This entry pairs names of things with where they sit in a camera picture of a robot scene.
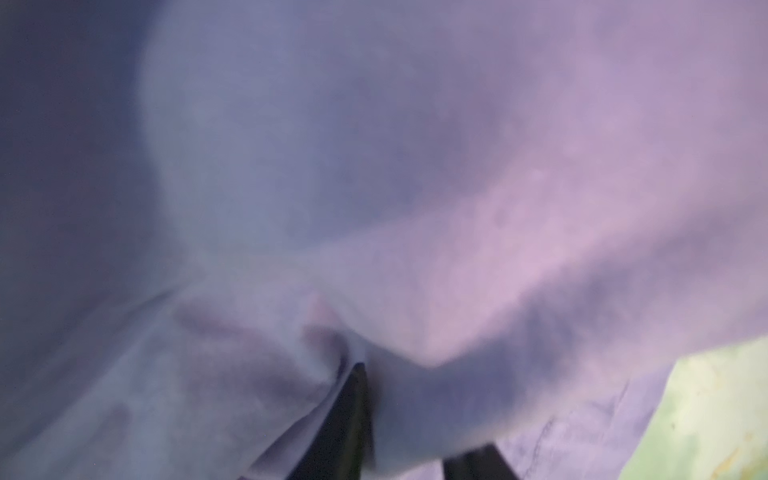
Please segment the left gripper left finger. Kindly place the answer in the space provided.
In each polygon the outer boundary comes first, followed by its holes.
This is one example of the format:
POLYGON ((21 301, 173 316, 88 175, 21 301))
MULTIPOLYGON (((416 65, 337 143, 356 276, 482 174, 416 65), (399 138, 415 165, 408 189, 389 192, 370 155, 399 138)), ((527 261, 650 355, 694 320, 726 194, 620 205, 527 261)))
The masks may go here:
POLYGON ((365 365, 350 370, 325 420, 289 480, 360 480, 371 447, 371 409, 365 365))

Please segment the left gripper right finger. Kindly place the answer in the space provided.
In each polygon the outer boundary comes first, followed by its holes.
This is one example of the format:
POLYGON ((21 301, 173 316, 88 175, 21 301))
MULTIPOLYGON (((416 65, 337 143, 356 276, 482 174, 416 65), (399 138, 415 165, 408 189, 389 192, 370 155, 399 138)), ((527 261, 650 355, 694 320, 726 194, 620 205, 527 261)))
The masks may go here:
POLYGON ((519 480, 493 444, 444 459, 442 471, 445 480, 519 480))

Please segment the purple cloth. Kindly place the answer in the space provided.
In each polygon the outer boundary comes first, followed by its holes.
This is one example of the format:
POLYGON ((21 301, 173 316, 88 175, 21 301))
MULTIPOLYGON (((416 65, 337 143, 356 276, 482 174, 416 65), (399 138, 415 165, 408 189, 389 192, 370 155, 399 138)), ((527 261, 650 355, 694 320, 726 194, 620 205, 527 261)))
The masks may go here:
POLYGON ((1 475, 615 478, 767 332, 763 1, 5 1, 1 475))

